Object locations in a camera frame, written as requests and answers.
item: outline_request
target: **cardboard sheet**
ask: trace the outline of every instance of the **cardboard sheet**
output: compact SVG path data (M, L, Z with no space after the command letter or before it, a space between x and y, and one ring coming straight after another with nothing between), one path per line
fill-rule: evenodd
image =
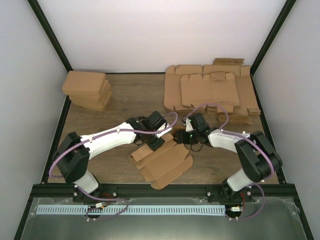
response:
M202 65L191 65L191 64L183 64L175 66L175 74L202 74L203 67Z
M235 124L251 124L252 120L250 116L260 115L261 113L250 76L250 66L242 66L243 61L242 58L216 58L211 69L217 72L223 69L235 75L240 107L234 107L233 114L229 115L229 122ZM226 121L226 116L222 114L222 112L217 118L220 123Z
M162 136L165 143L156 151L148 145L140 147L129 156L129 161L141 170L146 182L154 189L163 189L187 171L193 164L189 150L173 141L171 134Z
M176 66L171 65L165 72L164 106L170 111L190 112L189 107L182 104L180 80L184 74L175 74Z
M191 74L181 78L182 104L196 108L203 103L231 103L240 106L235 75L232 72Z
M99 72L69 71L62 91L66 95L87 95L98 97L106 74Z

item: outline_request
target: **folded cardboard box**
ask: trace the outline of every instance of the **folded cardboard box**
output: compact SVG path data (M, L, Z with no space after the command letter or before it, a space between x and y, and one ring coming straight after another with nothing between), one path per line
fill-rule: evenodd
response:
M100 72L69 71L62 91L64 94L98 97L104 86L106 74Z
M103 111L111 96L111 86L104 73L70 71L62 86L73 104Z
M162 136L164 144L156 151L143 145L129 156L129 161L138 169L145 181L154 189L163 189L191 168L192 156L183 144L173 141L171 134Z

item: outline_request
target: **wooden table surface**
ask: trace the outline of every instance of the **wooden table surface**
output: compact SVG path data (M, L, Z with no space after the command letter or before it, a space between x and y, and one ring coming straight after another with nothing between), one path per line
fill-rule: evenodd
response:
M110 74L107 79L112 97L106 109L100 112L71 104L60 142L71 132L78 135L98 133L114 128L130 117L148 116L156 110L162 115L169 112L163 105L164 74ZM181 123L186 113L178 115L178 123ZM211 127L220 126L214 115L204 113L204 117ZM173 120L173 116L168 117L170 123ZM259 116L254 116L252 125L228 124L225 129L239 133L263 130ZM88 170L101 183L145 183L139 170L128 161L128 156L136 149L135 144L127 144L103 152L89 161ZM201 151L190 151L189 154L193 157L193 166L174 184L220 184L241 168L237 154L225 149L203 146ZM59 170L56 168L53 173L58 175ZM49 178L48 181L63 182L63 179ZM277 184L276 175L266 183Z

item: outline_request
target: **cardboard box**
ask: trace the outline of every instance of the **cardboard box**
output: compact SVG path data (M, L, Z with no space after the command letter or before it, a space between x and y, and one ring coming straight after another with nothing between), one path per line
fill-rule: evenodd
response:
M69 71L62 91L66 95L98 97L101 94L106 74L99 72Z
M240 107L235 75L232 72L184 75L180 81L182 104L196 108L203 103L230 103Z
M129 161L141 170L146 182L154 189L163 189L187 171L193 164L189 150L173 141L171 134L162 136L164 144L156 151L148 145L140 147L129 156Z

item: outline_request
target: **cable tray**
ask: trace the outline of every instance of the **cable tray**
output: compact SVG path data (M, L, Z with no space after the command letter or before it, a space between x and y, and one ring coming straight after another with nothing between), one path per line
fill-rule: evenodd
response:
M124 205L109 205L94 209L89 215L114 215L125 208ZM38 205L37 215L85 215L88 205ZM130 205L121 215L202 215L224 216L224 205Z

